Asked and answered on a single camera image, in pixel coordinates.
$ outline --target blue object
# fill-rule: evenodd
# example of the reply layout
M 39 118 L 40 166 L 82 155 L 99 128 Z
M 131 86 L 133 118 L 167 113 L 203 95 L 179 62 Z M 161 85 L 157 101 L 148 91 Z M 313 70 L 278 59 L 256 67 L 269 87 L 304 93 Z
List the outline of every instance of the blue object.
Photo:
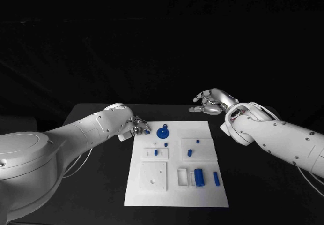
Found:
M 219 179 L 218 179 L 218 172 L 215 172 L 215 183 L 216 183 L 216 186 L 219 186 Z
M 203 170 L 194 169 L 194 180 L 196 180 L 196 186 L 202 187 L 205 186 L 205 176 L 203 176 Z
M 193 150 L 190 149 L 190 150 L 187 151 L 187 156 L 192 156 L 192 154 L 193 154 Z
M 164 139 L 169 137 L 169 129 L 167 125 L 164 124 L 163 127 L 157 130 L 157 136 Z

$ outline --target dark curtain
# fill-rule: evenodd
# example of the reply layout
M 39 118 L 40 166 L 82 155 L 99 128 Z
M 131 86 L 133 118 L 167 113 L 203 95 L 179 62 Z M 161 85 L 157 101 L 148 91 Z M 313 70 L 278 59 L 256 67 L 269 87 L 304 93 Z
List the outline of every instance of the dark curtain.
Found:
M 323 132 L 321 7 L 206 0 L 115 3 L 88 19 L 6 13 L 0 113 L 35 116 L 45 131 L 78 103 L 192 104 L 216 87 Z

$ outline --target blue disc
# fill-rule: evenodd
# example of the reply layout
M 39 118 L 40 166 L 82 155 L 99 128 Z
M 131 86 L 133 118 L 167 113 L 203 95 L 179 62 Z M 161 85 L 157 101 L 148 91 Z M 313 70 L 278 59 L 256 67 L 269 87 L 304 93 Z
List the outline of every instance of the blue disc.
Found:
M 164 124 L 164 126 L 157 130 L 157 136 L 164 139 L 169 137 L 169 129 L 167 129 L 167 125 Z

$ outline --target table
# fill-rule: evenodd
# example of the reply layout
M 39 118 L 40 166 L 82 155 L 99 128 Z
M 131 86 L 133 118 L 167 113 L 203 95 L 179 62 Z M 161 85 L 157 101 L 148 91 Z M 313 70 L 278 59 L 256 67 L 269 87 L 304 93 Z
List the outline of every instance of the table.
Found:
M 63 125 L 108 105 L 78 104 Z M 323 223 L 324 200 L 297 168 L 255 142 L 242 146 L 233 141 L 219 128 L 225 114 L 190 113 L 193 105 L 125 105 L 147 121 L 209 121 L 229 208 L 124 206 L 134 138 L 120 142 L 115 136 L 94 148 L 45 206 L 16 221 L 53 225 Z

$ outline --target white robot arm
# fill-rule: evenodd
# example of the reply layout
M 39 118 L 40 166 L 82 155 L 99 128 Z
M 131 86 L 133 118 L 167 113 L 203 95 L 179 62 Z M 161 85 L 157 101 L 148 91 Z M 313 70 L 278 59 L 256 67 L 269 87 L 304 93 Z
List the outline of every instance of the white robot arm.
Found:
M 203 91 L 194 98 L 202 106 L 190 112 L 219 115 L 226 112 L 220 129 L 238 143 L 256 141 L 261 148 L 297 167 L 324 177 L 324 135 L 285 121 L 256 103 L 239 101 L 220 89 Z
M 121 141 L 150 133 L 144 120 L 117 103 L 48 132 L 0 136 L 0 225 L 48 202 L 74 159 L 114 135 Z

